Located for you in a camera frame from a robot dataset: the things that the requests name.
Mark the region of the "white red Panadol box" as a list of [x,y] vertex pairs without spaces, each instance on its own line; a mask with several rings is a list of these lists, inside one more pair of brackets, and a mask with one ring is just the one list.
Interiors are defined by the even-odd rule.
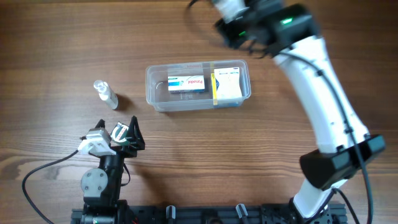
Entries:
[[171,93],[205,90],[203,75],[168,77],[168,91]]

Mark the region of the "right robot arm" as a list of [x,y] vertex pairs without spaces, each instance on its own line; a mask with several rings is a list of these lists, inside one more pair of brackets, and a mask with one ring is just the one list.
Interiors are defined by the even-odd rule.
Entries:
[[216,23],[227,45],[261,44],[290,80],[315,133],[317,149],[300,158],[305,180],[290,201],[292,217],[310,223],[325,210],[357,171],[364,178],[368,217],[373,196],[366,165],[385,150],[349,103],[330,62],[326,43],[312,13],[302,4],[282,1],[214,1]]

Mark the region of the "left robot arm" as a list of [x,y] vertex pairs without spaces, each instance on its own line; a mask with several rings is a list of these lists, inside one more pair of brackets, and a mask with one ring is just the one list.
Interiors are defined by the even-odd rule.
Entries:
[[126,145],[112,146],[112,138],[105,129],[104,120],[100,120],[95,128],[82,137],[78,151],[97,157],[99,166],[90,169],[81,178],[84,206],[82,210],[72,211],[72,223],[139,223],[127,201],[119,198],[121,187],[124,186],[123,172],[128,171],[124,160],[136,157],[138,151],[145,149],[136,116],[131,118],[126,140]]

